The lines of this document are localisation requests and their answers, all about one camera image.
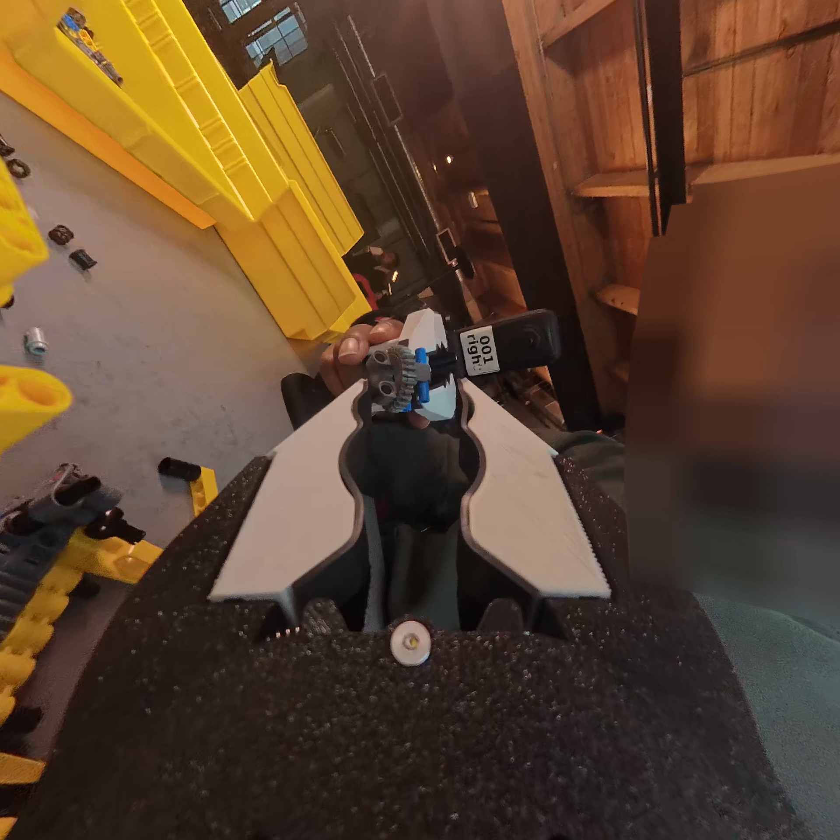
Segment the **empty yellow storage bin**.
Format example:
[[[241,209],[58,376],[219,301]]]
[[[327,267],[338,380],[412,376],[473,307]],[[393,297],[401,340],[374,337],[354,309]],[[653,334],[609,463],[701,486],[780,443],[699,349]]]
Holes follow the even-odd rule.
[[[274,66],[238,97],[278,176],[259,164],[267,207],[238,230],[216,230],[286,337],[333,339],[372,311],[343,261],[363,227]]]

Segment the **wooden wall shelving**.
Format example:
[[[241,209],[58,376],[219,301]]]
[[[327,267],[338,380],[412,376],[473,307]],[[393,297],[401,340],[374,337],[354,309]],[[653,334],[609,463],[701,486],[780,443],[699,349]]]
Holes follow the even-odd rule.
[[[687,198],[838,163],[839,2],[503,2],[602,408],[624,409],[665,196],[649,50],[679,43]]]

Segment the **large yellow black lego model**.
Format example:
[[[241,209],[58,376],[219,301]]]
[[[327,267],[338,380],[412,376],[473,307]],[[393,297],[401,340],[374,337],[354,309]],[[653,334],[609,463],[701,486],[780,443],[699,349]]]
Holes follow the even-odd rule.
[[[14,283],[39,266],[49,252],[16,180],[1,163],[1,302],[14,296]],[[42,370],[1,366],[1,451],[4,453],[65,412],[72,395],[63,382]]]

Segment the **person's right hand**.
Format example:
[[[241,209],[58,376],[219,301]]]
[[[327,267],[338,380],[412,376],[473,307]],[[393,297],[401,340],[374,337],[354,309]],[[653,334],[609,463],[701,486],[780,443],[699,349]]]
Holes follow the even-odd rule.
[[[403,322],[379,318],[373,324],[355,323],[321,354],[319,374],[333,396],[365,378],[365,360],[371,348],[400,338]]]

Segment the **yellow lego beam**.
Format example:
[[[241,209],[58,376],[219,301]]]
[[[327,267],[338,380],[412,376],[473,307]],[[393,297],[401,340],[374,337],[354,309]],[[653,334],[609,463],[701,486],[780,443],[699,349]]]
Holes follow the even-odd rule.
[[[198,518],[218,494],[217,478],[213,469],[198,467],[194,478],[188,482],[192,500],[193,517]]]

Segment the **grey lego gear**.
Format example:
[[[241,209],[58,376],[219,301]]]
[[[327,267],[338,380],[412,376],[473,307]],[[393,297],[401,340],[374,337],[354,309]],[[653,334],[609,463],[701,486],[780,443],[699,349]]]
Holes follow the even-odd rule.
[[[424,406],[413,401],[414,388],[418,382],[431,387],[432,370],[429,363],[415,362],[414,350],[399,343],[377,345],[368,353],[364,370],[372,402],[381,410],[402,414]]]

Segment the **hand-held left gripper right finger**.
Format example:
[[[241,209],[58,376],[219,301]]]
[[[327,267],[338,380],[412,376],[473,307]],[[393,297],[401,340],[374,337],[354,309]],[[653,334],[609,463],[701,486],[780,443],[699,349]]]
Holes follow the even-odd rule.
[[[460,508],[468,546],[531,595],[609,599],[558,453],[477,385],[462,380],[458,389],[461,425],[479,456]]]

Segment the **heap of mixed lego parts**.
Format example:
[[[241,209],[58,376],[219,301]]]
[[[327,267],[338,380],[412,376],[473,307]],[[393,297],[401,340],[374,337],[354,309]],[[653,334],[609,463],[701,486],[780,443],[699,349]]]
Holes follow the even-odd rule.
[[[68,7],[57,23],[58,30],[87,57],[118,88],[123,77],[100,50],[85,15],[75,7]]]

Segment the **yellow bin with small parts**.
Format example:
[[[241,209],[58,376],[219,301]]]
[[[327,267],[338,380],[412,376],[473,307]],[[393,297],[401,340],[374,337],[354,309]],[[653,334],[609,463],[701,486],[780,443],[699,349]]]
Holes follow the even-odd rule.
[[[122,87],[58,30],[68,7]],[[2,93],[196,227],[255,220],[127,2],[2,2]]]

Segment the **yellow grey lego claw assembly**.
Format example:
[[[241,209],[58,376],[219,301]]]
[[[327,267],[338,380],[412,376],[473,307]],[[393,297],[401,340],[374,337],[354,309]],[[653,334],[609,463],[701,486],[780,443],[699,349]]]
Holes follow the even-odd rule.
[[[95,579],[140,582],[162,549],[130,525],[120,491],[78,465],[60,465],[42,492],[2,511],[2,784],[37,782],[44,763],[25,755],[41,712],[18,699],[70,598]]]

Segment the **pile of small lego pieces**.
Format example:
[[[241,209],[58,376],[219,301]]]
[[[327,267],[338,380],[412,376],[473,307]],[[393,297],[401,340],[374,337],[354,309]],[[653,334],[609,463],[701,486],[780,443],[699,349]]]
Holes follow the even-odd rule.
[[[32,174],[30,166],[15,156],[15,147],[6,141],[2,134],[0,138],[0,147],[1,159],[8,168],[10,175],[17,180],[29,178]]]

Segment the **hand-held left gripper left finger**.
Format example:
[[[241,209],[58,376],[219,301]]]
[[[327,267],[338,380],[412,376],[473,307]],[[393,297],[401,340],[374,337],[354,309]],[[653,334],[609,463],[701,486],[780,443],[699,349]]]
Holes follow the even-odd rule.
[[[349,467],[363,429],[359,380],[269,453],[269,467],[208,594],[291,603],[291,590],[354,545],[364,502]]]

